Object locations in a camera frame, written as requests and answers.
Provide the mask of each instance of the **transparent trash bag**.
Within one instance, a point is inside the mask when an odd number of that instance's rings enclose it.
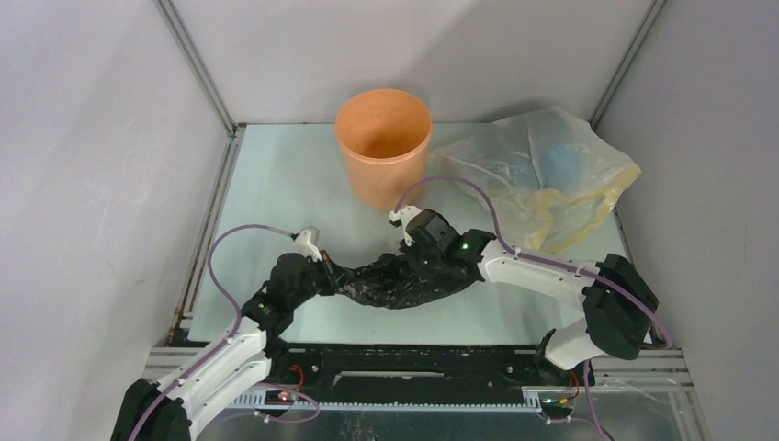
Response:
[[[487,192],[509,242],[550,253],[600,225],[641,173],[587,121],[557,107],[487,124],[432,155]]]

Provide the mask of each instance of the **metal frame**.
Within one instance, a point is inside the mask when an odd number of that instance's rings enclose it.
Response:
[[[186,58],[193,75],[201,86],[204,95],[220,118],[224,129],[230,135],[230,140],[225,148],[220,161],[217,179],[209,196],[208,209],[202,221],[198,245],[193,253],[190,265],[189,277],[184,286],[181,300],[175,310],[174,323],[165,347],[152,348],[143,377],[148,380],[157,380],[172,369],[184,364],[190,357],[199,351],[199,347],[167,347],[176,332],[185,332],[189,329],[194,314],[195,299],[198,294],[200,279],[205,274],[205,258],[211,242],[214,239],[214,230],[218,224],[224,199],[229,188],[232,172],[238,153],[241,149],[245,124],[237,125],[232,119],[224,100],[222,99],[213,78],[211,77],[195,43],[193,42],[186,26],[175,8],[173,0],[154,0],[161,16],[171,31],[171,35]],[[647,36],[656,25],[661,12],[668,4],[668,0],[654,0],[644,16],[634,38],[627,47],[626,53],[615,70],[608,87],[604,90],[591,118],[590,122],[594,130],[598,129],[603,117],[611,105],[616,92],[623,84],[625,76],[634,64],[640,53]],[[629,247],[625,239],[621,221],[617,216],[620,235],[628,252],[628,258],[632,261]],[[693,382],[687,370],[681,350],[646,350],[642,351],[639,358],[634,361],[624,361],[608,356],[597,357],[593,360],[594,375],[597,386],[593,387],[595,393],[610,392],[666,392],[669,404],[674,409],[675,421],[679,433],[683,439],[690,441],[708,441],[711,435],[706,428],[705,420],[701,414],[701,407],[694,393]],[[526,397],[537,397],[538,393],[564,393],[559,387],[529,387],[523,389]],[[245,407],[247,403],[256,402],[256,391],[249,390],[235,401],[235,407]],[[356,408],[344,403],[323,403],[324,409],[332,407],[334,410],[366,410]],[[487,407],[483,409],[495,412],[496,409]],[[534,411],[534,406],[519,406],[513,408],[501,408],[508,412]]]

